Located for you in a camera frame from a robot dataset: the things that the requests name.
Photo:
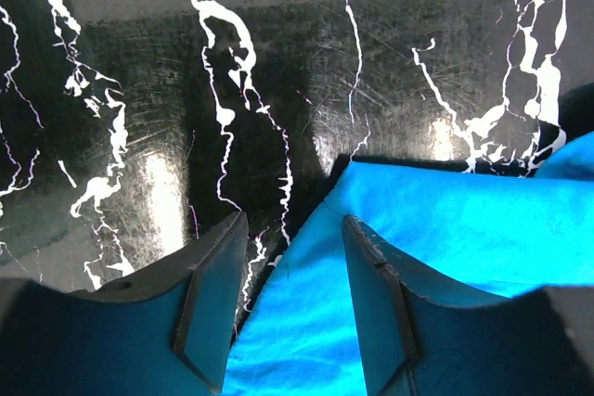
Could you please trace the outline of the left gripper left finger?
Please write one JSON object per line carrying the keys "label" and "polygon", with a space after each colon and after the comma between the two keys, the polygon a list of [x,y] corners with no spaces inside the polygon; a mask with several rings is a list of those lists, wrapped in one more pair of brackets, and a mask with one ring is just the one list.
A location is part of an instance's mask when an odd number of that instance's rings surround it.
{"label": "left gripper left finger", "polygon": [[96,291],[1,282],[5,395],[221,391],[248,241],[235,212],[178,251]]}

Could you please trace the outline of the blue t shirt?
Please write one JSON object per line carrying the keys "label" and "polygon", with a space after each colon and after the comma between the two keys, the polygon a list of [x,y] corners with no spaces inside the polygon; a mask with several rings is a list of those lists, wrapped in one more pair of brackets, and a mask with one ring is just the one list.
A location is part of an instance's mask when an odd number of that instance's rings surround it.
{"label": "blue t shirt", "polygon": [[512,297],[593,281],[593,138],[532,178],[354,162],[265,283],[232,347],[226,395],[361,395],[365,383],[342,243],[353,214],[467,285]]}

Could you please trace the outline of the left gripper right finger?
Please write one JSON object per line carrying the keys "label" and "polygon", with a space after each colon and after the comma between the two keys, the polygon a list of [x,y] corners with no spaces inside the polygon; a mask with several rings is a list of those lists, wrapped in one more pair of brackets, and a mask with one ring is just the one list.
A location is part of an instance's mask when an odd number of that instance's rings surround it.
{"label": "left gripper right finger", "polygon": [[342,239],[370,395],[589,395],[593,290],[508,299],[465,285],[346,216]]}

